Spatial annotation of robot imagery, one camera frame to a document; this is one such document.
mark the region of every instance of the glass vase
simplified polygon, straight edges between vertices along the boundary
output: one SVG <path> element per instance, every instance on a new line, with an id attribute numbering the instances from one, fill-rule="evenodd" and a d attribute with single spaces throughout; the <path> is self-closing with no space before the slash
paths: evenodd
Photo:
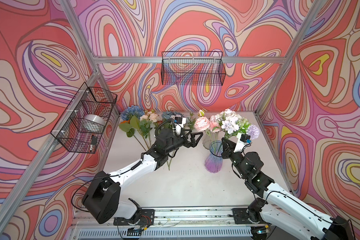
<path id="1" fill-rule="evenodd" d="M 207 171 L 217 173 L 223 166 L 223 158 L 221 153 L 223 152 L 223 144 L 221 141 L 213 141 L 209 148 L 210 154 L 204 162 L 204 166 Z"/>
<path id="2" fill-rule="evenodd" d="M 212 142 L 217 140 L 218 132 L 211 132 L 210 134 L 205 134 L 203 138 L 203 146 L 209 150 L 209 146 Z"/>

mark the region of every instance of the black mounting plate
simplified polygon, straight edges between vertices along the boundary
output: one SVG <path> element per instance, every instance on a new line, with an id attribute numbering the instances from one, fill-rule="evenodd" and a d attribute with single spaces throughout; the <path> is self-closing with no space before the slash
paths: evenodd
<path id="1" fill-rule="evenodd" d="M 249 216 L 247 214 L 247 209 L 248 208 L 232 209 L 232 215 L 235 219 L 235 224 L 253 224 L 250 220 L 248 220 Z"/>
<path id="2" fill-rule="evenodd" d="M 145 226 L 145 225 L 153 225 L 155 218 L 155 210 L 154 209 L 142 209 L 141 215 L 147 216 L 151 221 L 149 222 L 145 217 L 141 216 L 139 222 L 136 225 L 131 225 L 127 222 L 127 220 L 123 217 L 115 217 L 113 221 L 114 226 Z"/>

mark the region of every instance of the green leaf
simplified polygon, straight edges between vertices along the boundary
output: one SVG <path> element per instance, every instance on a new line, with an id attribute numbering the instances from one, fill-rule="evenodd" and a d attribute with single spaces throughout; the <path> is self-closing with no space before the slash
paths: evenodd
<path id="1" fill-rule="evenodd" d="M 129 123 L 120 123 L 119 127 L 124 132 L 128 132 L 132 128 L 132 126 Z"/>
<path id="2" fill-rule="evenodd" d="M 142 132 L 147 132 L 147 130 L 148 130 L 145 126 L 140 126 L 140 129 Z"/>
<path id="3" fill-rule="evenodd" d="M 133 116 L 129 121 L 129 124 L 131 124 L 131 126 L 135 129 L 140 129 L 139 123 L 140 123 L 140 120 L 136 116 Z"/>
<path id="4" fill-rule="evenodd" d="M 127 137 L 132 137 L 135 134 L 135 129 L 131 128 L 129 132 L 127 132 Z"/>

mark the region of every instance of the ventilation grille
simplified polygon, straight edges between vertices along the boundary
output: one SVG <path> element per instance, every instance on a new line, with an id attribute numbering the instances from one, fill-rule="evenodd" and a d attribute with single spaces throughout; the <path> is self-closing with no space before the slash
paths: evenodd
<path id="1" fill-rule="evenodd" d="M 178 237 L 251 237 L 251 227 L 171 227 L 148 228 L 141 236 L 127 236 L 125 228 L 120 229 L 122 237 L 128 238 L 178 238 Z M 118 237 L 117 228 L 81 229 L 78 239 L 112 239 Z"/>

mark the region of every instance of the purple flower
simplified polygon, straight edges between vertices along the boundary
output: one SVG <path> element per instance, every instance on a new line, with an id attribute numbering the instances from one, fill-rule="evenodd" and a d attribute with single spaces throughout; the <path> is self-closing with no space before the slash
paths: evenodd
<path id="1" fill-rule="evenodd" d="M 247 131 L 246 134 L 248 134 L 249 136 L 251 136 L 251 140 L 256 139 L 259 137 L 260 135 L 260 129 L 258 127 L 256 127 L 255 125 L 251 124 Z"/>

